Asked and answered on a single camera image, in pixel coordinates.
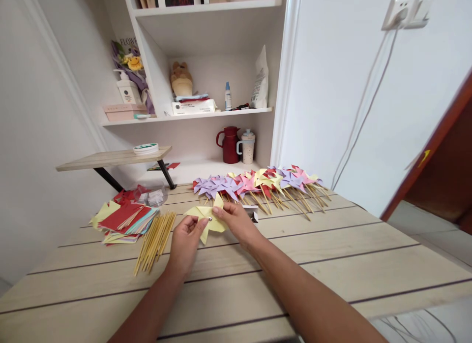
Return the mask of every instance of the red thermos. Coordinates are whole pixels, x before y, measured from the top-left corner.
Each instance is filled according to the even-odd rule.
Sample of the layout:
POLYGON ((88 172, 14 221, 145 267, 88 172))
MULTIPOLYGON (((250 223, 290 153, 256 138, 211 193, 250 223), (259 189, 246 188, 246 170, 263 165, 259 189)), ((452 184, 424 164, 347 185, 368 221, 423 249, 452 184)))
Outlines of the red thermos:
POLYGON ((235 126, 227 126, 223 129, 224 131, 220 131, 218 135, 216 135, 216 144, 220 148, 223 148, 223 162, 238 163, 239 155, 236 152, 236 143, 239 141, 237 137, 237 131, 239 130, 239 128, 235 126), (223 145, 218 144, 218 138, 221 133, 225 133, 223 145))

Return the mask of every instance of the floor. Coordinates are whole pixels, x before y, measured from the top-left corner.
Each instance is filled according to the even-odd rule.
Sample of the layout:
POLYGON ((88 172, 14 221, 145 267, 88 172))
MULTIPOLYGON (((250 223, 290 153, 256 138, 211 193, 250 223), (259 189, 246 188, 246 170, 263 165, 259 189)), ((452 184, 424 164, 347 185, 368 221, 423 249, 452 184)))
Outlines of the floor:
MULTIPOLYGON (((472 273, 472 236, 437 216, 402 201, 388 223, 472 273)), ((390 343, 469 343, 472 298, 385 317, 372 324, 390 343)))

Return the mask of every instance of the wooden table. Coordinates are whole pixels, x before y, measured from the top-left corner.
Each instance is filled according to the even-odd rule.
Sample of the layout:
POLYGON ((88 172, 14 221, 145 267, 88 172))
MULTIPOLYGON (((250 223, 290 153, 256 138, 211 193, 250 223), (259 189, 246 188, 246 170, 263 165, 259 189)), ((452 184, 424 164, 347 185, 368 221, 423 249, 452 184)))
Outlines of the wooden table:
MULTIPOLYGON (((196 199, 178 186, 161 210, 177 212, 177 225, 196 199)), ((311 222, 290 201, 283 212, 272 206, 273 215, 259 212, 259 229, 365 317, 472 295, 471 273, 343 197, 331 199, 311 222)), ((105 247, 102 238, 84 224, 1 298, 0 341, 105 342, 116 331, 164 270, 171 241, 151 275, 134 277, 140 243, 105 247)), ((259 266, 226 231, 200 245, 161 339, 239 343, 294 334, 259 266)))
POLYGON ((172 150, 172 146, 164 146, 159 148, 158 153, 144 156, 136 155, 133 150, 96 153, 69 163, 65 163, 56 167, 56 170, 62 172, 93 168, 100 176, 102 176, 104 180, 108 182, 109 185, 115 188, 117 192, 121 192, 123 187, 112 177, 111 174, 107 172, 107 170, 105 170, 104 167, 157 161, 161 167, 162 173, 164 173, 164 176, 166 177, 167 183, 169 183, 169 188, 174 189, 176 185, 174 182, 172 182, 172 178, 169 175, 169 171, 167 170, 166 164, 163 160, 164 156, 167 155, 170 150, 172 150))

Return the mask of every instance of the stuffed toy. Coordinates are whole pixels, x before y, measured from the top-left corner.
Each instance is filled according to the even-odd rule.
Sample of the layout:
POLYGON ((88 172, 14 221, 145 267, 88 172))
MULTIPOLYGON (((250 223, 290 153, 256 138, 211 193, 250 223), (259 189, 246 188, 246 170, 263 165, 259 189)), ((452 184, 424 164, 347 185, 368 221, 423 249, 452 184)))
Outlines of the stuffed toy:
POLYGON ((187 63, 172 65, 171 84, 176 96, 191 96, 193 94, 192 75, 188 72, 187 63))

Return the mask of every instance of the wooden door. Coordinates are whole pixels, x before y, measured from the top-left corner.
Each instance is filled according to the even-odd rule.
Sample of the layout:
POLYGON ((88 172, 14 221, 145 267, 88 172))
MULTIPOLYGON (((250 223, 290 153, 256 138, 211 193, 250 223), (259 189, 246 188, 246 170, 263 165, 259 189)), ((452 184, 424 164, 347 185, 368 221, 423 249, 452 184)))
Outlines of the wooden door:
POLYGON ((455 224, 472 222, 472 99, 405 200, 455 224))

